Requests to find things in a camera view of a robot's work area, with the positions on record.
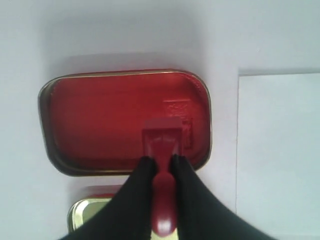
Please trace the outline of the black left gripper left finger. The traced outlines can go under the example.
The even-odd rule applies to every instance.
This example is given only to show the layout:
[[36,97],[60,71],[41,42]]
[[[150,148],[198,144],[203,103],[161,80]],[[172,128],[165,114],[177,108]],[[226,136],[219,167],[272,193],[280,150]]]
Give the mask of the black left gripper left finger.
[[111,201],[64,240],[149,240],[155,161],[142,157]]

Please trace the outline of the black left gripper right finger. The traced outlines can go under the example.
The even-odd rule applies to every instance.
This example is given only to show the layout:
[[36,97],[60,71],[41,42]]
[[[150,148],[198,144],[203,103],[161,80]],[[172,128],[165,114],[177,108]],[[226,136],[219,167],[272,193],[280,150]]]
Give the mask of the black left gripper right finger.
[[259,240],[260,231],[224,206],[204,185],[184,156],[175,155],[180,240]]

